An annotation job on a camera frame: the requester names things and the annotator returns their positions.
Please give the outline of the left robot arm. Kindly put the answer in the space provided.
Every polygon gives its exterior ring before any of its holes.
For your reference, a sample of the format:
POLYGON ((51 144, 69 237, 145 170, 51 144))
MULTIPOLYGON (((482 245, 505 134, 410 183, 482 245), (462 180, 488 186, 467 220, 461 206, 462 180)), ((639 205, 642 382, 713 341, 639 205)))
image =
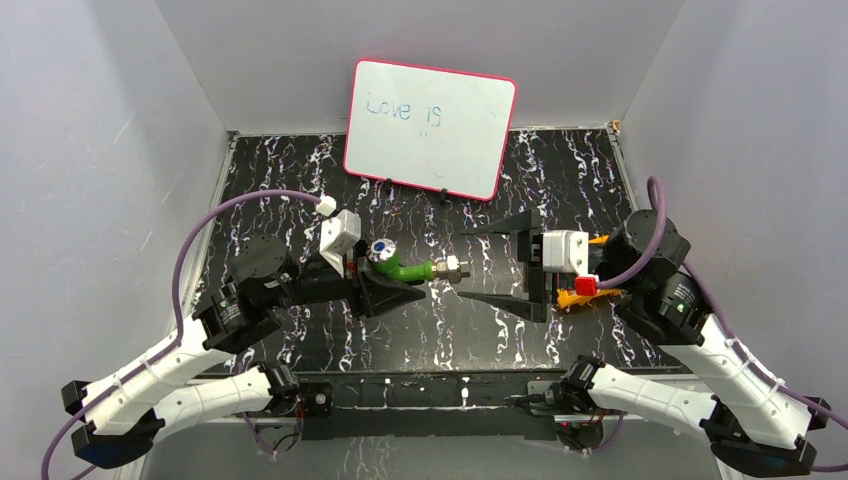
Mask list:
POLYGON ((158 344, 109 377, 62 388, 64 408, 74 418, 73 452, 114 469, 169 435, 211 420, 261 411, 300 415, 306 394, 281 361, 261 361, 200 385, 195 378, 276 332, 281 310, 342 300, 354 315, 373 318, 422 299, 422 285, 457 264, 450 258, 405 265, 393 241, 356 238, 299 263, 283 239, 252 238, 229 261, 224 284, 158 344))

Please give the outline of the green water faucet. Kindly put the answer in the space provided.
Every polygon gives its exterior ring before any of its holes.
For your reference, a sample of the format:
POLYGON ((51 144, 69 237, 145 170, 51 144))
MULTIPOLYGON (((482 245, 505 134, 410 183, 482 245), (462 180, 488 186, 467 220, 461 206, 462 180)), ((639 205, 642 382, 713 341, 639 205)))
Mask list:
POLYGON ((418 285, 435 280, 432 262, 403 265, 397 243, 388 238, 373 241, 367 248, 366 258, 378 273, 401 283, 418 285))

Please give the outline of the silver hex nut fitting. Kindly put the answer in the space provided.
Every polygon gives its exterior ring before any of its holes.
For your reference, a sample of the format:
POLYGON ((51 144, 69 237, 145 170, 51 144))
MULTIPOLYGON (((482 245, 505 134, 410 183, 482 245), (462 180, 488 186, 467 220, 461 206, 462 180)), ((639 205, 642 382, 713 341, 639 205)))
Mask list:
POLYGON ((445 259, 433 263, 432 275, 434 280, 458 284, 463 279, 471 276, 470 264, 467 260, 461 260, 455 255, 449 255, 445 259))

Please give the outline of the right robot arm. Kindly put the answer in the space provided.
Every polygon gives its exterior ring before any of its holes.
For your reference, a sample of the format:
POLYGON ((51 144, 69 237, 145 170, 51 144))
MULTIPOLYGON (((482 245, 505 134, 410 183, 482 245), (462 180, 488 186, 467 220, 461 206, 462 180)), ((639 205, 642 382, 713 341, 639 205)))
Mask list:
POLYGON ((702 392, 687 391, 579 356, 560 379, 532 381, 507 405, 533 415, 633 413, 698 439, 718 460, 751 477, 813 471, 817 452, 807 435, 825 427, 825 401, 783 393, 779 380, 724 331, 701 285, 683 269, 689 242, 664 215, 639 210, 604 239, 545 231, 537 210, 479 226, 476 233, 515 236, 524 270, 524 298, 485 294, 483 302, 543 322, 559 293, 591 296, 621 277, 615 315, 705 385, 702 392))

